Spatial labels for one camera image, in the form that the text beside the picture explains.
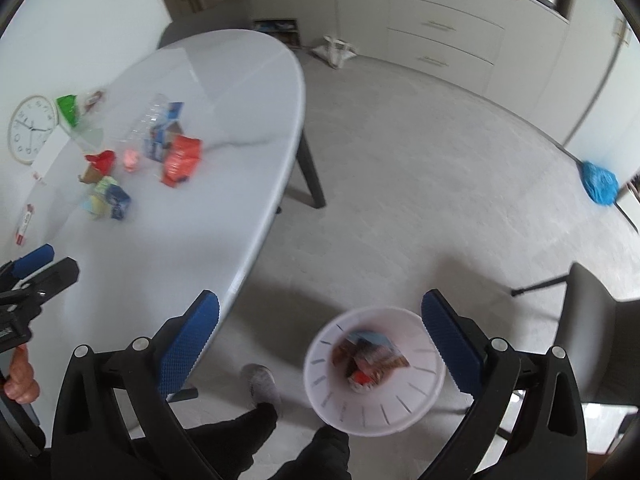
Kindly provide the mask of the person's left hand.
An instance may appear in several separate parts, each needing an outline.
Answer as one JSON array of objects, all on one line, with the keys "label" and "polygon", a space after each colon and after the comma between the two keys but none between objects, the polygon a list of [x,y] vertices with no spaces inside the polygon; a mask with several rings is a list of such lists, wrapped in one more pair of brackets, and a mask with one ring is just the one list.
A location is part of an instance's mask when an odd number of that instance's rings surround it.
[{"label": "person's left hand", "polygon": [[6,396],[18,404],[29,404],[38,399],[40,387],[35,378],[34,368],[29,363],[26,344],[13,350],[9,365],[9,378],[3,385]]}]

